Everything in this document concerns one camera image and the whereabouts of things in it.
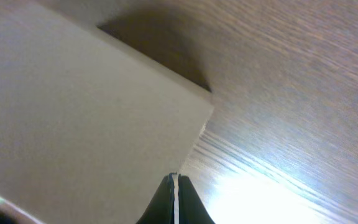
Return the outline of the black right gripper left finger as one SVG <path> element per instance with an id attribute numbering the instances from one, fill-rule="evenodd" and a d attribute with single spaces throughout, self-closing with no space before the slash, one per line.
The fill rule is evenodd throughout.
<path id="1" fill-rule="evenodd" d="M 175 223 L 175 183 L 173 174 L 166 175 L 137 224 Z"/>

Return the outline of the brown cardboard box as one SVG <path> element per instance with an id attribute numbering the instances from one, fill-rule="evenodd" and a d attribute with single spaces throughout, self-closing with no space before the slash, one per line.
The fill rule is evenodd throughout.
<path id="1" fill-rule="evenodd" d="M 0 1 L 0 197 L 44 223 L 135 223 L 208 91 L 35 1 Z"/>

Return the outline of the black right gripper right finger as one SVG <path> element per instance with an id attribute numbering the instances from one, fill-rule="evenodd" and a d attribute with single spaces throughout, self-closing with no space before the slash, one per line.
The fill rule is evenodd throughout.
<path id="1" fill-rule="evenodd" d="M 214 224 L 190 178 L 178 176 L 179 224 Z"/>

